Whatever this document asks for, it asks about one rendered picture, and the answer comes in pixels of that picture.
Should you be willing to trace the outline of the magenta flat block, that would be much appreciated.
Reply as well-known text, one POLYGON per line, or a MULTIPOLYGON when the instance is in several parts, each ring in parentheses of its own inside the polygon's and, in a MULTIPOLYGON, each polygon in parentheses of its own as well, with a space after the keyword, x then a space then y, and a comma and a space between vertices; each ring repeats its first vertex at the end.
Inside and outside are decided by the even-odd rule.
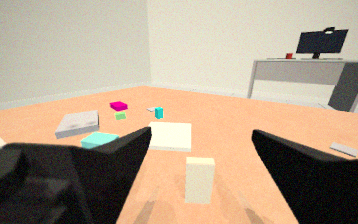
POLYGON ((112 103, 110 103, 110 108, 112 108, 113 110, 115 110, 115 111, 118 112, 118 111, 122 111, 122 110, 128 109, 128 106, 127 106, 127 104, 118 101, 118 102, 112 102, 112 103))

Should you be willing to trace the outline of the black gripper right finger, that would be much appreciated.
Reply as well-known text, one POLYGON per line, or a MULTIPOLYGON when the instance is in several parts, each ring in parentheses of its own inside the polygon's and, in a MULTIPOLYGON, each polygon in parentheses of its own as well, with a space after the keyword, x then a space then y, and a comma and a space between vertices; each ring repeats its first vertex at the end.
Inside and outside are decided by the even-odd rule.
POLYGON ((358 224, 358 159, 253 129, 251 142, 299 224, 358 224))

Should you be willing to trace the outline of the small cyan block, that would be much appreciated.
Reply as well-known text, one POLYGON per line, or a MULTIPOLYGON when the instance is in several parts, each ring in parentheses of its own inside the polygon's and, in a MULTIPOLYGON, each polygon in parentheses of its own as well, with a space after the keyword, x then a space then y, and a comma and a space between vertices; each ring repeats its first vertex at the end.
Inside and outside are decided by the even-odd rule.
POLYGON ((155 118, 157 119, 163 118, 163 108, 161 107, 155 108, 155 118))

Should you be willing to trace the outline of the small green block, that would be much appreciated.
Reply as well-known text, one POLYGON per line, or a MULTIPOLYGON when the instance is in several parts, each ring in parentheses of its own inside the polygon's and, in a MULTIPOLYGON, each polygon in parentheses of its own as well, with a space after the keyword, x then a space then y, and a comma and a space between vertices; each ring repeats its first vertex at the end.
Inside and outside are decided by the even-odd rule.
POLYGON ((114 113, 114 114, 115 114, 115 120, 126 119, 125 112, 118 112, 118 113, 114 113))

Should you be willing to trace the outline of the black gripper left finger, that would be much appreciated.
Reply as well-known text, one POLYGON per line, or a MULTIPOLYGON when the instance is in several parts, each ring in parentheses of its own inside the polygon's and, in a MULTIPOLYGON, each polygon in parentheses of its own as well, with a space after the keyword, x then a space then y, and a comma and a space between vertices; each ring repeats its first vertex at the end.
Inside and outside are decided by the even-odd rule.
POLYGON ((70 181, 87 224, 117 224, 151 138, 146 126, 94 148, 22 142, 2 148, 24 151, 26 177, 70 181))

